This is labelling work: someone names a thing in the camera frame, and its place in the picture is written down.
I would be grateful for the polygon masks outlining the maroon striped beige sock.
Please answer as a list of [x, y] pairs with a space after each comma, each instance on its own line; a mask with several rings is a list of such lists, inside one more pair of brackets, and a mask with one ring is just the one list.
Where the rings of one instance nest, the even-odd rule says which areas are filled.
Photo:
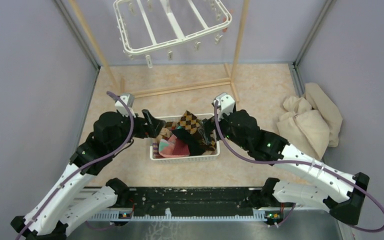
[[154, 159], [161, 159], [164, 158], [161, 153], [165, 148], [167, 148], [170, 145], [169, 139], [172, 136], [172, 131], [168, 128], [163, 128], [159, 135], [153, 140], [151, 147], [152, 147], [152, 157]]

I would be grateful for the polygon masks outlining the black sock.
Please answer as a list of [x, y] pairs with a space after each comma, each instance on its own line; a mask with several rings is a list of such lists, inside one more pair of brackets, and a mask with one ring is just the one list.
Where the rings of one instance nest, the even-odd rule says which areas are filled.
[[190, 156], [200, 156], [206, 152], [199, 142], [184, 128], [177, 128], [172, 131], [172, 134], [187, 145]]

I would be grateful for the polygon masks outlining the brown argyle sock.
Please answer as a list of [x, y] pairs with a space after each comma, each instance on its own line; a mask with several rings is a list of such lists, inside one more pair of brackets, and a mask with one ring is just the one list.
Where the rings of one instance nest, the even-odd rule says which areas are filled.
[[169, 129], [170, 131], [175, 130], [179, 127], [178, 121], [167, 121], [164, 125], [165, 128]]
[[211, 133], [211, 145], [204, 145], [202, 144], [202, 138], [200, 134], [198, 133], [198, 128], [202, 127], [202, 120], [198, 119], [195, 114], [192, 112], [186, 110], [184, 114], [181, 116], [179, 122], [179, 128], [183, 128], [187, 130], [198, 142], [199, 144], [208, 151], [215, 151], [216, 149], [216, 139], [215, 139], [215, 133]]

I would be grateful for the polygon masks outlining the pink patterned sock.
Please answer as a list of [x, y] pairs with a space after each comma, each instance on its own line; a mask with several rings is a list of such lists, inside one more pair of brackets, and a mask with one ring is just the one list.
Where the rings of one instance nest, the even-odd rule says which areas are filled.
[[176, 140], [173, 137], [168, 140], [162, 139], [158, 145], [158, 153], [164, 158], [176, 158], [177, 155], [174, 154]]

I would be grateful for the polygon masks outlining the white plastic basket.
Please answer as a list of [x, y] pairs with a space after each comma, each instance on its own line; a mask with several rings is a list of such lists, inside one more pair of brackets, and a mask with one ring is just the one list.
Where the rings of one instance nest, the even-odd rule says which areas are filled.
[[[200, 113], [196, 114], [199, 120], [210, 119], [214, 116], [213, 113]], [[165, 122], [175, 122], [180, 120], [181, 115], [172, 115], [172, 116], [157, 116], [157, 119], [163, 120]], [[179, 164], [179, 163], [190, 163], [190, 162], [206, 162], [214, 161], [218, 158], [221, 153], [220, 142], [217, 141], [215, 144], [215, 150], [211, 154], [207, 155], [197, 155], [197, 156], [186, 156], [186, 157], [173, 157], [173, 158], [158, 158], [158, 146], [154, 147], [154, 139], [148, 138], [148, 149], [147, 155], [149, 159], [155, 163], [161, 164]]]

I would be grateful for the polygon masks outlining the white plastic sock hanger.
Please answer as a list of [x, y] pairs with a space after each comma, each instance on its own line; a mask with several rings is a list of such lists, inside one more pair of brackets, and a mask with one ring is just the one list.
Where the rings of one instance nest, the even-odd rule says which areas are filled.
[[[150, 46], [152, 42], [150, 40], [147, 29], [145, 27], [145, 23], [141, 16], [140, 9], [137, 5], [138, 0], [121, 0], [121, 1], [122, 3], [119, 4], [118, 7], [126, 23], [126, 29], [128, 31], [128, 39], [129, 39], [131, 48], [140, 49], [140, 48]], [[165, 15], [164, 9], [162, 8], [162, 5], [160, 3], [161, 0], [140, 0], [140, 1], [148, 17], [148, 20], [154, 32], [156, 41], [158, 43], [163, 43], [166, 41], [174, 40], [176, 38], [176, 35], [169, 24], [169, 21], [167, 19], [167, 16]], [[201, 13], [202, 18], [205, 20], [205, 22], [209, 27], [214, 27], [223, 22], [223, 18], [225, 18], [225, 16], [221, 13], [220, 9], [216, 7], [215, 4], [212, 3], [213, 0], [192, 0], [192, 1], [195, 4], [196, 8]], [[193, 10], [191, 9], [188, 3], [189, 0], [169, 0], [169, 2], [170, 2], [171, 10], [174, 13], [178, 21], [178, 24], [180, 25], [185, 35], [190, 35], [195, 32], [201, 31], [203, 29], [201, 23], [195, 16]], [[223, 37], [223, 32], [220, 30], [217, 33], [211, 33], [206, 36], [213, 36], [214, 43], [217, 45], [219, 44], [219, 42]], [[198, 51], [201, 47], [202, 39], [204, 37], [201, 37], [197, 40], [198, 47], [199, 47], [198, 49], [195, 48], [196, 47], [195, 40], [191, 40], [186, 44], [192, 43], [193, 50]], [[171, 61], [174, 58], [174, 53], [173, 53], [174, 47], [171, 48], [171, 52], [172, 52], [171, 59], [168, 58], [167, 49], [156, 50], [149, 53], [149, 55], [151, 57], [151, 54], [154, 52], [166, 51], [167, 59]], [[134, 56], [133, 58], [129, 58], [129, 57], [128, 58], [132, 60], [135, 57], [145, 58], [144, 55], [137, 55], [137, 56]]]

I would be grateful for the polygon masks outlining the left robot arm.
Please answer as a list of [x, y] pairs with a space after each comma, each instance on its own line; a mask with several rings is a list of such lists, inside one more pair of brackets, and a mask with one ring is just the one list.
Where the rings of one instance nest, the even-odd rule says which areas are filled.
[[94, 214], [109, 207], [133, 207], [130, 188], [118, 178], [110, 179], [92, 196], [71, 205], [75, 196], [102, 170], [132, 138], [156, 138], [166, 122], [142, 110], [132, 118], [119, 112], [102, 113], [93, 131], [70, 157], [63, 174], [42, 201], [26, 215], [16, 216], [10, 225], [17, 239], [65, 240]]

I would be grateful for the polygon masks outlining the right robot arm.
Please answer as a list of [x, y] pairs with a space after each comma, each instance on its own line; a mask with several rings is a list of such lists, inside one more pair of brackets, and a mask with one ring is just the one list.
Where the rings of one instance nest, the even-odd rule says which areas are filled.
[[295, 184], [277, 178], [265, 183], [261, 199], [267, 206], [296, 203], [326, 211], [336, 220], [351, 226], [359, 223], [367, 197], [369, 176], [345, 173], [307, 155], [280, 135], [261, 129], [245, 110], [222, 113], [203, 119], [198, 133], [209, 140], [212, 133], [246, 151], [249, 157], [233, 152], [247, 162], [284, 169], [306, 180]]

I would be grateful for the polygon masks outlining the wooden hanger rack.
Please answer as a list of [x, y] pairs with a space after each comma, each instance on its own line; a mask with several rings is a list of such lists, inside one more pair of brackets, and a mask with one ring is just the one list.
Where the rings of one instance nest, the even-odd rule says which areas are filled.
[[[97, 53], [98, 59], [101, 61], [104, 69], [106, 70], [112, 86], [116, 87], [117, 90], [124, 92], [126, 91], [126, 84], [125, 84], [125, 79], [121, 78], [119, 81], [117, 81], [114, 77], [114, 74], [109, 66], [109, 63], [103, 54], [82, 10], [80, 9], [78, 3], [75, 0], [70, 0], [69, 5], [73, 9], [73, 12], [78, 19], [81, 28], [85, 32], [88, 40], [90, 41], [93, 50]], [[196, 8], [196, 5], [193, 3], [193, 1], [188, 1], [188, 4], [190, 5], [192, 11], [194, 12], [194, 15], [202, 25], [202, 30], [197, 31], [195, 33], [191, 33], [189, 35], [185, 35], [171, 9], [171, 4], [170, 1], [168, 0], [162, 0], [160, 1], [160, 4], [164, 10], [164, 13], [167, 17], [167, 20], [176, 36], [175, 39], [165, 41], [158, 43], [155, 38], [154, 31], [152, 30], [152, 27], [150, 25], [148, 16], [146, 14], [146, 11], [144, 10], [144, 6], [140, 0], [137, 2], [137, 6], [139, 7], [143, 22], [146, 27], [146, 31], [149, 35], [149, 38], [151, 40], [151, 45], [142, 47], [142, 48], [137, 48], [133, 49], [129, 43], [129, 37], [128, 37], [128, 31], [127, 31], [127, 24], [125, 20], [123, 19], [119, 4], [122, 4], [121, 0], [116, 0], [113, 3], [113, 9], [114, 13], [116, 16], [116, 22], [117, 22], [117, 29], [120, 34], [120, 41], [123, 44], [123, 52], [125, 55], [127, 55], [130, 59], [132, 59], [135, 56], [140, 56], [144, 55], [146, 59], [146, 64], [148, 68], [153, 67], [152, 59], [150, 57], [150, 53], [159, 51], [162, 49], [167, 50], [167, 57], [169, 59], [172, 59], [173, 54], [171, 52], [172, 47], [177, 46], [177, 45], [184, 45], [192, 40], [196, 41], [195, 42], [195, 48], [198, 49], [198, 39], [202, 38], [204, 36], [210, 35], [212, 33], [217, 33], [218, 31], [221, 31], [222, 29], [229, 27], [230, 23], [232, 22], [232, 15], [231, 13], [227, 10], [225, 5], [220, 1], [220, 0], [213, 0], [212, 4], [214, 4], [221, 13], [226, 17], [226, 18], [231, 18], [231, 21], [227, 22], [221, 22], [213, 27], [209, 27], [206, 23], [206, 21], [203, 19], [200, 11]], [[243, 37], [244, 37], [244, 31], [245, 31], [245, 25], [248, 17], [248, 9], [249, 9], [249, 4], [250, 2], [248, 0], [245, 0], [242, 4], [242, 9], [241, 9], [241, 15], [240, 15], [240, 23], [239, 23], [239, 29], [238, 29], [238, 34], [236, 38], [236, 43], [235, 43], [235, 49], [234, 49], [234, 57], [233, 57], [233, 62], [232, 65], [228, 65], [227, 63], [224, 63], [224, 70], [227, 74], [226, 77], [224, 78], [219, 78], [219, 79], [213, 79], [213, 80], [207, 80], [207, 81], [198, 81], [195, 83], [190, 83], [184, 86], [169, 86], [169, 87], [161, 87], [157, 89], [148, 89], [148, 90], [141, 90], [141, 91], [136, 91], [133, 93], [137, 98], [145, 98], [145, 97], [151, 97], [151, 96], [160, 96], [160, 95], [166, 95], [166, 94], [172, 94], [172, 93], [180, 93], [180, 92], [186, 92], [186, 91], [193, 91], [193, 90], [199, 90], [199, 89], [206, 89], [206, 88], [212, 88], [212, 87], [219, 87], [219, 86], [230, 86], [233, 96], [238, 99], [239, 94], [236, 88], [235, 84], [235, 79], [236, 79], [236, 73], [237, 73], [237, 67], [238, 67], [238, 62], [239, 62], [239, 56], [241, 52], [241, 47], [242, 47], [242, 42], [243, 42]]]

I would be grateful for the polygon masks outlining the brown argyle sock in basket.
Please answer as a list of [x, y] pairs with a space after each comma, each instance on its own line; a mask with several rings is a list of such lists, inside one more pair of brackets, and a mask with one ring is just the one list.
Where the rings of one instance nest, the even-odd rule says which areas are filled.
[[170, 131], [175, 130], [179, 127], [178, 121], [167, 121], [164, 125], [165, 128], [169, 129]]

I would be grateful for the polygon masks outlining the beige crumpled cloth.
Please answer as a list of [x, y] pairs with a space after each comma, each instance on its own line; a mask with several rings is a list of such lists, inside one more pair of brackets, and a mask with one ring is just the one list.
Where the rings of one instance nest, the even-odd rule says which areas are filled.
[[306, 83], [302, 97], [289, 96], [282, 106], [286, 113], [276, 123], [279, 135], [300, 151], [320, 161], [327, 148], [339, 145], [343, 117], [317, 83]]

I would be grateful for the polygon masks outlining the pink plastic clip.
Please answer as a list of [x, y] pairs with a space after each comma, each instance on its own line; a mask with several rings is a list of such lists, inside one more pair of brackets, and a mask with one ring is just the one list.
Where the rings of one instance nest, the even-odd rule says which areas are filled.
[[[228, 21], [231, 21], [231, 18], [230, 18], [230, 17], [228, 17], [228, 18], [224, 17], [223, 20], [222, 20], [223, 23], [224, 23], [224, 22], [228, 22]], [[223, 33], [226, 33], [227, 30], [228, 30], [228, 27], [225, 27], [225, 28], [223, 28], [221, 31], [222, 31]]]

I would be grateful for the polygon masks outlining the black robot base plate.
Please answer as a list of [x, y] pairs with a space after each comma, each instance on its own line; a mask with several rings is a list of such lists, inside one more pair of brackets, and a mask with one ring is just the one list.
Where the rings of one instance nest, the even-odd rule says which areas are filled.
[[261, 187], [136, 187], [127, 199], [92, 217], [117, 226], [128, 222], [280, 223], [293, 203], [280, 203]]

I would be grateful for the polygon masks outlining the aluminium frame rail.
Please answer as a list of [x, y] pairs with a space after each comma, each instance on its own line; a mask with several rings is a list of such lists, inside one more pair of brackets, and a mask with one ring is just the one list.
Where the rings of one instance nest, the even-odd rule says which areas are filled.
[[123, 222], [263, 222], [279, 226], [284, 207], [293, 204], [323, 210], [349, 225], [359, 221], [362, 199], [347, 191], [334, 200], [316, 186], [272, 179], [263, 187], [104, 186], [81, 201], [64, 189], [31, 226], [39, 238], [64, 240], [88, 220]]

